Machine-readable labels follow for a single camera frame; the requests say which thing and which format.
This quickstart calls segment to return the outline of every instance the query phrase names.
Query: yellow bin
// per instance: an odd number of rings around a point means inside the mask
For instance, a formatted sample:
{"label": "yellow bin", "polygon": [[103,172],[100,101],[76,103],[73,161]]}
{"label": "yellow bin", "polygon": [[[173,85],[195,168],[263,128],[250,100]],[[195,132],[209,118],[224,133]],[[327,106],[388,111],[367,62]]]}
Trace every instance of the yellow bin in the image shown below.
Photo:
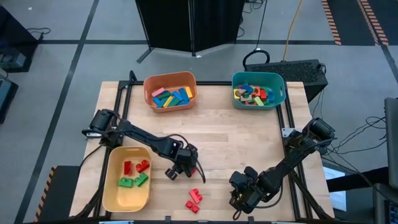
{"label": "yellow bin", "polygon": [[[120,187],[122,177],[139,177],[136,165],[142,160],[149,162],[149,168],[144,171],[148,180],[140,187],[134,183],[133,188]],[[132,162],[132,176],[124,175],[124,162]],[[136,212],[142,209],[149,200],[150,170],[152,161],[148,149],[144,147],[121,146],[113,149],[109,155],[108,170],[106,171],[103,206],[109,212]]]}

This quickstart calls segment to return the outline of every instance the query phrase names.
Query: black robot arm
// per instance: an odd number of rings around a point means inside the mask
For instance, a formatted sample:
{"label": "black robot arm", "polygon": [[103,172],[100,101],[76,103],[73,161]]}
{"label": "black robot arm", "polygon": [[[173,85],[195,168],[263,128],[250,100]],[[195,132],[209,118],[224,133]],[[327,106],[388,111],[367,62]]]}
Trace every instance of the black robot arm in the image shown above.
{"label": "black robot arm", "polygon": [[[319,118],[312,119],[302,132],[292,131],[284,139],[285,147],[290,148],[290,152],[275,167],[259,175],[252,167],[246,167],[243,174],[238,171],[232,174],[229,182],[234,190],[231,192],[229,204],[237,211],[251,213],[260,201],[271,200],[279,192],[283,178],[291,172],[295,173],[294,168],[309,154],[327,147],[334,140],[334,132],[333,128]],[[319,210],[316,201],[312,202],[315,202],[313,207]]]}
{"label": "black robot arm", "polygon": [[118,137],[121,135],[127,136],[149,146],[160,157],[172,161],[174,163],[173,167],[165,172],[170,179],[174,180],[177,174],[182,172],[187,177],[192,176],[198,159],[198,150],[194,145],[187,142],[184,147],[182,141],[170,137],[177,134],[166,137],[154,136],[125,119],[120,119],[119,124],[113,122],[118,118],[118,114],[114,111],[98,110],[90,123],[90,128],[83,130],[82,133],[85,136],[89,136],[92,133],[100,134],[102,137],[100,144],[112,148],[118,147]]}

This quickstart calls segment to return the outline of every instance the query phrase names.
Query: teal bin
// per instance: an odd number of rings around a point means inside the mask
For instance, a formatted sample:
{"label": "teal bin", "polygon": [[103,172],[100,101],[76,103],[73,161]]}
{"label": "teal bin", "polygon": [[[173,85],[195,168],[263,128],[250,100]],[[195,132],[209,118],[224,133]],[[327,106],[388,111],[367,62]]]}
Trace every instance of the teal bin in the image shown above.
{"label": "teal bin", "polygon": [[[247,83],[249,85],[260,86],[267,92],[274,92],[274,102],[264,103],[264,106],[245,105],[240,100],[235,99],[234,89],[239,88],[240,84]],[[271,72],[238,72],[232,76],[232,104],[237,109],[245,110],[271,110],[285,101],[285,83],[284,79]]]}

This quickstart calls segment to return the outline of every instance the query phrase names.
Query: yellow toy block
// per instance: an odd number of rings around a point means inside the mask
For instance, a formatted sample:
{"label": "yellow toy block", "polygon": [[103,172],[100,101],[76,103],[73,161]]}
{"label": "yellow toy block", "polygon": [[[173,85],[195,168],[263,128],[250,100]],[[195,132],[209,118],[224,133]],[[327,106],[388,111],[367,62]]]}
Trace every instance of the yellow toy block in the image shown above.
{"label": "yellow toy block", "polygon": [[185,87],[185,91],[187,92],[187,95],[189,98],[192,98],[192,93],[191,93],[191,89],[189,88],[189,86]]}
{"label": "yellow toy block", "polygon": [[235,99],[239,99],[239,97],[238,96],[236,96],[236,91],[237,91],[238,89],[234,89],[234,97],[235,97]]}
{"label": "yellow toy block", "polygon": [[172,96],[169,96],[169,98],[167,99],[166,103],[164,103],[163,107],[166,108],[166,107],[170,104],[170,102],[172,101],[172,99],[173,99],[173,97],[172,97]]}
{"label": "yellow toy block", "polygon": [[258,106],[264,106],[264,103],[258,96],[255,97],[254,101],[257,103]]}

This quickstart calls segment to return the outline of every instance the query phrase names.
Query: wooden tabletop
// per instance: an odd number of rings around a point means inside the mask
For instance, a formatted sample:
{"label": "wooden tabletop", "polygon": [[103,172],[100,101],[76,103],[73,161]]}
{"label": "wooden tabletop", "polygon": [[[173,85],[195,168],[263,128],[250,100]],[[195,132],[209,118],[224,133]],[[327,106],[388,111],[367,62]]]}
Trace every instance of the wooden tabletop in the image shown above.
{"label": "wooden tabletop", "polygon": [[[113,109],[117,86],[117,82],[102,83],[96,110]],[[288,83],[287,86],[296,128],[303,128],[312,118],[303,84]],[[251,166],[260,173],[283,159],[276,110],[249,111],[233,108],[230,86],[198,86],[197,89],[197,101],[193,108],[158,114],[145,104],[142,86],[133,86],[127,119],[157,136],[172,133],[184,135],[198,148],[206,184],[203,184],[198,174],[190,179],[181,174],[174,181],[169,180],[164,172],[172,167],[172,163],[151,152],[152,182],[147,205],[134,213],[112,213],[112,219],[164,220],[165,216],[170,215],[172,220],[232,220],[235,211],[228,203],[231,198],[229,192],[232,190],[228,183],[231,174],[236,170],[242,172],[246,166]],[[288,127],[284,105],[282,109]],[[124,138],[123,145],[143,146],[129,138]],[[97,146],[98,140],[89,141],[85,156]],[[104,152],[102,149],[93,154],[81,169],[70,215],[80,212],[98,188]],[[319,153],[309,155],[303,161],[303,166],[309,191],[327,214],[334,217]],[[203,196],[197,214],[185,207],[187,200],[191,199],[188,192],[194,188]],[[298,189],[297,192],[301,216],[305,217],[302,196]],[[287,178],[284,179],[282,200],[275,207],[255,209],[250,216],[256,221],[294,221]],[[239,220],[247,220],[247,217],[247,214],[242,213]]]}

